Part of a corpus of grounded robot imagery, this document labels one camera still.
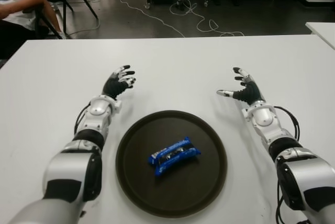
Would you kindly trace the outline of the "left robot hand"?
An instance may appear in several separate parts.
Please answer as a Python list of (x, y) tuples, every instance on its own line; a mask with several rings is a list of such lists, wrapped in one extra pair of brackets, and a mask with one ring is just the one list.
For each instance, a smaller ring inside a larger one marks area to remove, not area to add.
[(136, 78), (135, 71), (130, 70), (130, 65), (123, 65), (115, 70), (104, 84), (102, 94), (114, 100), (126, 89), (133, 88)]

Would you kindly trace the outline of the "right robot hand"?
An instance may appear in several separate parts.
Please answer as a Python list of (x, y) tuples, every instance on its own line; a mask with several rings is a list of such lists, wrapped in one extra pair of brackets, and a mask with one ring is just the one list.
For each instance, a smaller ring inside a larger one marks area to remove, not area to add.
[(236, 81), (240, 81), (242, 89), (238, 91), (229, 91), (220, 89), (216, 92), (217, 95), (245, 102), (249, 106), (251, 106), (255, 102), (264, 102), (264, 103), (266, 102), (255, 80), (247, 71), (245, 71), (240, 67), (233, 67), (233, 71), (237, 75), (234, 77), (234, 79)]

